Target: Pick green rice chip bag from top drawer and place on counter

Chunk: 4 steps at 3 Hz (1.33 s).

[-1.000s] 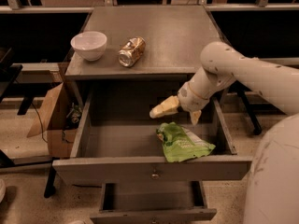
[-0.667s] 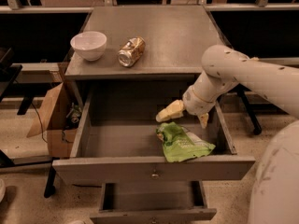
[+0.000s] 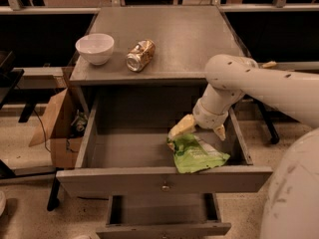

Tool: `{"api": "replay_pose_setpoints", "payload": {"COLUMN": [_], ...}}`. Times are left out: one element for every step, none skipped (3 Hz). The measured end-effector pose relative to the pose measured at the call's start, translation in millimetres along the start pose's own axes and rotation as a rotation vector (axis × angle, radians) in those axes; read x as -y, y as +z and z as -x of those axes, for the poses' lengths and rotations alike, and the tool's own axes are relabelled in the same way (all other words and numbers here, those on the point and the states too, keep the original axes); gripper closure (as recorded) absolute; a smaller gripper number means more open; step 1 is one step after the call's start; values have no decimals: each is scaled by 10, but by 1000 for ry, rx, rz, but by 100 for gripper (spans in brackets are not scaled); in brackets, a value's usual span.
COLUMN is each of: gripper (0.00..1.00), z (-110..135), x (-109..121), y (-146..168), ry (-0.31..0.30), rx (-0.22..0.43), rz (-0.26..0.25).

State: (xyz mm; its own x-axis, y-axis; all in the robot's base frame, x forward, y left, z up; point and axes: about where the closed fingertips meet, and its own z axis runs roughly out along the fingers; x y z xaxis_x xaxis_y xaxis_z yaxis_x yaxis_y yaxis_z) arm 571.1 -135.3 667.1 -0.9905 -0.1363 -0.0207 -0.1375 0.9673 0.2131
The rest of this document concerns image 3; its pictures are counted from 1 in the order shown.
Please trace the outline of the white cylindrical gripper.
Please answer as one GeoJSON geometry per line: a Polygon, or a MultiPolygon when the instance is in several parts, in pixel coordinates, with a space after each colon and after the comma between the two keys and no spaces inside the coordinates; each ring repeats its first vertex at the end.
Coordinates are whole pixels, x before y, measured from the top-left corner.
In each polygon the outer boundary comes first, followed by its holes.
{"type": "Polygon", "coordinates": [[[195,131],[195,126],[213,129],[214,133],[225,140],[224,122],[230,107],[241,100],[242,91],[220,90],[208,85],[200,99],[197,100],[192,115],[183,117],[168,133],[169,139],[175,139],[185,133],[195,131]]]}

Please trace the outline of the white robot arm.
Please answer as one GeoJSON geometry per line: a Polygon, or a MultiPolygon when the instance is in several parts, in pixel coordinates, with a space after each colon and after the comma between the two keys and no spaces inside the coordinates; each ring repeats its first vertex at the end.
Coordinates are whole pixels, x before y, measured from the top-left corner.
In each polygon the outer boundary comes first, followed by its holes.
{"type": "Polygon", "coordinates": [[[259,239],[319,239],[319,77],[261,69],[245,57],[216,55],[204,67],[207,87],[192,114],[175,125],[174,139],[196,126],[225,138],[230,107],[249,95],[312,130],[283,154],[272,174],[259,239]]]}

